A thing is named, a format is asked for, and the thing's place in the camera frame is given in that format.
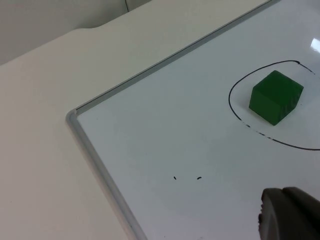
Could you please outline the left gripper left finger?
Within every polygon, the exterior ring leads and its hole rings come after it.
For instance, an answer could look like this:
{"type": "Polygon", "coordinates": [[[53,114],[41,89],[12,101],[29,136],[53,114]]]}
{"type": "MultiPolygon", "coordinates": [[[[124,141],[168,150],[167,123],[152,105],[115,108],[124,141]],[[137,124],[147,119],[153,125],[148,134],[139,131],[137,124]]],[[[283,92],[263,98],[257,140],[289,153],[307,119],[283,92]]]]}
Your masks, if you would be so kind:
{"type": "Polygon", "coordinates": [[[294,204],[279,188],[266,188],[261,195],[258,230],[262,240],[294,240],[297,230],[294,204]]]}

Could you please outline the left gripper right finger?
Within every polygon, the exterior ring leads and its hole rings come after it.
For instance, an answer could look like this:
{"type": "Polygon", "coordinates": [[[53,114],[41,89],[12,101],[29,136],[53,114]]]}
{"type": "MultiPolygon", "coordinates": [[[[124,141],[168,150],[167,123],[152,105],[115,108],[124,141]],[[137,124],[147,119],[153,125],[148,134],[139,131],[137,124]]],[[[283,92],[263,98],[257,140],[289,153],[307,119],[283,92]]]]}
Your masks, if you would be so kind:
{"type": "Polygon", "coordinates": [[[315,240],[320,239],[320,201],[298,187],[282,189],[305,218],[304,223],[317,233],[315,240]]]}

